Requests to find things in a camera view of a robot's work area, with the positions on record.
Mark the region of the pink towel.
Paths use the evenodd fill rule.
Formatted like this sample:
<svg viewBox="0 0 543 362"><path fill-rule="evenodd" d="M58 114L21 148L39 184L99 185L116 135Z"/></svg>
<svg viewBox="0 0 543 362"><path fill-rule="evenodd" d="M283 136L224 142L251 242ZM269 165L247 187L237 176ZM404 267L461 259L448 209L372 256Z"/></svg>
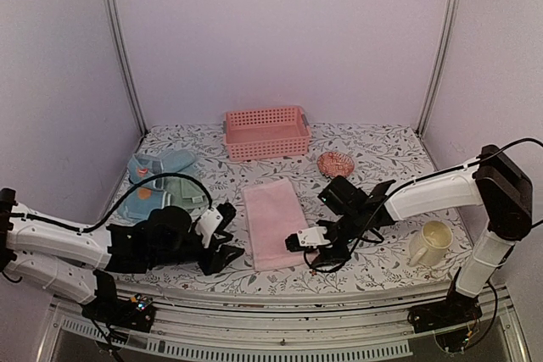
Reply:
<svg viewBox="0 0 543 362"><path fill-rule="evenodd" d="M285 239L308 227L290 180L281 179L243 189L250 253L258 272L304 263L301 252L286 249Z"/></svg>

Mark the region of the pink perforated plastic basket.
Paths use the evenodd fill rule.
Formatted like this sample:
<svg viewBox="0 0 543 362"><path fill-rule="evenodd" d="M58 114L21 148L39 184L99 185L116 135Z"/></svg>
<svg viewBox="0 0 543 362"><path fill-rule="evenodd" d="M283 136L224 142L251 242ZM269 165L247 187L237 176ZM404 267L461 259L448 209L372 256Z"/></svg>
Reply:
<svg viewBox="0 0 543 362"><path fill-rule="evenodd" d="M304 155L311 128L300 106L229 111L224 144L233 162Z"/></svg>

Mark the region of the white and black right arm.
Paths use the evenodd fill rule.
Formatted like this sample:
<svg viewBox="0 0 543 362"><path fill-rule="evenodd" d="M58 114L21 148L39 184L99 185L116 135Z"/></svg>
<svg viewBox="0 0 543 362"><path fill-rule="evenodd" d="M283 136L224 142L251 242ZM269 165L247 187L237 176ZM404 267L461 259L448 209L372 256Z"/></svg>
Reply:
<svg viewBox="0 0 543 362"><path fill-rule="evenodd" d="M445 170L405 182L381 181L370 192L337 176L318 198L337 220L319 220L292 237L304 253L317 253L308 265L321 273L341 269L370 230L447 209L483 210L487 226L457 272L454 294L439 305L439 317L447 325L457 324L470 313L470 298L481 293L514 246L534 227L533 183L496 145L484 146L479 156Z"/></svg>

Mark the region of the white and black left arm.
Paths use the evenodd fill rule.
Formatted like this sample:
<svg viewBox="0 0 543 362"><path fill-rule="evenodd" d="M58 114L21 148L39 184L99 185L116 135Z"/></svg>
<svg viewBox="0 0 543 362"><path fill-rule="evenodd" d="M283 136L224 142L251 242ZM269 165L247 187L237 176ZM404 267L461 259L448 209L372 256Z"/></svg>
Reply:
<svg viewBox="0 0 543 362"><path fill-rule="evenodd" d="M177 206L154 209L133 226L84 224L61 226L1 191L1 270L29 278L46 290L92 304L109 323L126 316L116 297L114 274L145 274L157 266L195 263L207 276L238 259L226 226L236 215L223 203L197 220Z"/></svg>

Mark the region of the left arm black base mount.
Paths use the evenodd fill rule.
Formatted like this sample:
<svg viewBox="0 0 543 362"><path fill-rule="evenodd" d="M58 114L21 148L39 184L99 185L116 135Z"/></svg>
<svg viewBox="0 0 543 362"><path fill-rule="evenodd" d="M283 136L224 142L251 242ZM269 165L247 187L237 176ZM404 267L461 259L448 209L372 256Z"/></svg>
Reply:
<svg viewBox="0 0 543 362"><path fill-rule="evenodd" d="M129 299L119 298L115 279L111 275L101 270L94 270L92 274L97 283L95 298L81 306L82 316L106 326L150 333L156 314L152 298L140 293Z"/></svg>

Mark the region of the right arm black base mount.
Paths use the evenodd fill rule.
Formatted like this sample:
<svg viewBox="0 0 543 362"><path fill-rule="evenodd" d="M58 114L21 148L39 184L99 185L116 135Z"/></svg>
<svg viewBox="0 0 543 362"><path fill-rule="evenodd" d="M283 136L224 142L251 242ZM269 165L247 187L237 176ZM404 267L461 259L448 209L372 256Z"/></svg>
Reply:
<svg viewBox="0 0 543 362"><path fill-rule="evenodd" d="M459 294L451 285L445 299L409 308L407 321L415 333L433 332L442 351L456 354L467 349L482 315L478 297Z"/></svg>

